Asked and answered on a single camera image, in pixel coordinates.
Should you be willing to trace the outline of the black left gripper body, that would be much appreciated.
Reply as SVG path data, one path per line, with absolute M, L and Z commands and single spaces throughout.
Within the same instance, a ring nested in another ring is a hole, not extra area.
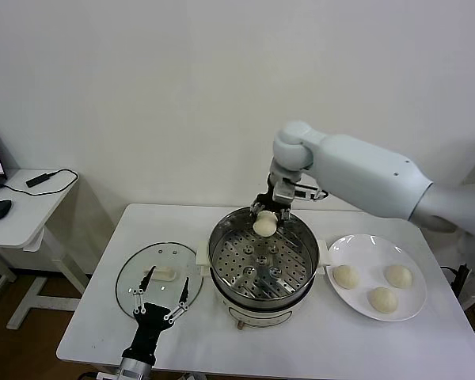
M 135 315 L 138 328 L 131 346 L 123 351 L 122 357 L 142 363 L 156 363 L 155 350 L 159 336 L 173 326 L 164 319 L 171 310 L 149 302 L 146 302 L 144 306 L 146 312 Z

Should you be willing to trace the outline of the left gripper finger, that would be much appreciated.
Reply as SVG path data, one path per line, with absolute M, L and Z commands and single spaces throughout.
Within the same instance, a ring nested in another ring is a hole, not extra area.
M 184 282 L 180 298 L 178 300 L 177 306 L 167 315 L 164 316 L 164 321 L 169 324 L 173 324 L 176 319 L 178 319 L 182 314 L 184 314 L 188 309 L 188 293 L 189 293 L 189 278 L 187 277 Z
M 150 284 L 151 277 L 153 276 L 155 266 L 153 266 L 139 282 L 139 287 L 132 290 L 132 296 L 134 300 L 133 314 L 145 314 L 146 306 L 144 302 L 144 294 Z

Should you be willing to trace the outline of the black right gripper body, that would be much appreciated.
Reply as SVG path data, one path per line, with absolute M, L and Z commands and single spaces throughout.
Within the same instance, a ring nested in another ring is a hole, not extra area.
M 267 179 L 268 190 L 258 195 L 262 211 L 278 213 L 282 207 L 291 208 L 291 180 L 270 173 Z

